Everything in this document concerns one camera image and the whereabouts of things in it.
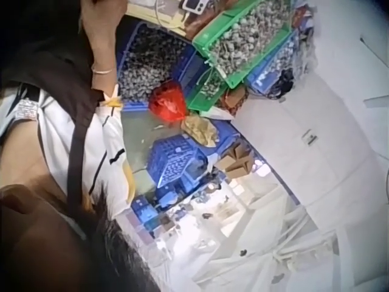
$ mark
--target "wrist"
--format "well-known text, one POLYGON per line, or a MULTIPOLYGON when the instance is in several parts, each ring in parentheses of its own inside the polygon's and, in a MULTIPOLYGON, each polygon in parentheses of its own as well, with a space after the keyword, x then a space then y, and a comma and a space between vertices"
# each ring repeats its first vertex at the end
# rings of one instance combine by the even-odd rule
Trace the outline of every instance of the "wrist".
POLYGON ((92 49, 94 68, 96 70, 110 70, 116 67, 115 49, 111 46, 95 47, 92 49))

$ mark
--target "red plastic bag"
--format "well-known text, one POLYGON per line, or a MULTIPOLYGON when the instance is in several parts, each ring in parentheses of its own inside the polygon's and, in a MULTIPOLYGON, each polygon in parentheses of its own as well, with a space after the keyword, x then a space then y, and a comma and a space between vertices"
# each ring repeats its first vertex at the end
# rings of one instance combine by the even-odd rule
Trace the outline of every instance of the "red plastic bag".
POLYGON ((187 113, 187 105, 180 84, 171 80, 154 89, 148 108, 166 122, 183 120, 187 113))

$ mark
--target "pile of shells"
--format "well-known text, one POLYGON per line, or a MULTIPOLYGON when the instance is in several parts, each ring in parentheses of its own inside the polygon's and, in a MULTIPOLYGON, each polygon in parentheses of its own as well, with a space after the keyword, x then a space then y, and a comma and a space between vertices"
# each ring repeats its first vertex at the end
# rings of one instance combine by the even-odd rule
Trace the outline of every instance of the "pile of shells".
POLYGON ((208 76, 208 80, 205 81, 203 87, 200 90, 200 93, 205 95, 207 100, 212 99, 212 97, 219 91, 220 87, 224 83, 223 80, 219 77, 219 74, 215 72, 210 72, 211 76, 208 76))
POLYGON ((298 42, 298 35, 290 38, 289 41, 284 44, 284 46, 280 49, 279 52, 273 57, 273 60, 266 66, 265 70, 261 73, 261 75, 257 79, 257 83, 262 84, 262 80, 264 80, 268 73, 271 72, 279 72, 282 70, 290 69, 293 63, 293 56, 296 51, 298 42))
POLYGON ((147 102, 151 91, 170 77, 186 45, 168 33, 141 25, 124 56, 119 76, 122 99, 147 102))
POLYGON ((218 68, 227 75, 244 69, 263 52, 290 17, 290 7, 283 0, 260 2, 210 48, 218 68))

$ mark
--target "yellow strap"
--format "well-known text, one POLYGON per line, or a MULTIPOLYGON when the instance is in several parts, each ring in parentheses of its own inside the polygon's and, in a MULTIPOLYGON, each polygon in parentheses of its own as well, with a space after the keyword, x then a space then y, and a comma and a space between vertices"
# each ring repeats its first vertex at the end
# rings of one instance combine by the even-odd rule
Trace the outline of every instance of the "yellow strap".
POLYGON ((127 203, 131 204, 131 202, 133 201, 133 199, 135 197, 136 185, 135 185, 133 171, 131 170, 131 167, 129 166, 127 160, 123 163, 123 172, 124 172, 124 175, 126 176, 127 183, 128 183, 127 203))

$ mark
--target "bracelet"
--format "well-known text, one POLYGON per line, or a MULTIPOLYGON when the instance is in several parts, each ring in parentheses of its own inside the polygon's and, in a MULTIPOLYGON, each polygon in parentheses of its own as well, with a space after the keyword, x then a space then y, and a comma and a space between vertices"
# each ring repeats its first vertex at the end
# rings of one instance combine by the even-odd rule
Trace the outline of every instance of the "bracelet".
POLYGON ((94 73, 94 74, 98 74, 98 75, 106 75, 106 74, 108 74, 108 73, 111 73, 112 71, 113 71, 113 69, 111 69, 111 70, 105 70, 105 71, 98 71, 98 70, 95 70, 94 68, 93 68, 93 65, 92 65, 92 72, 94 73))

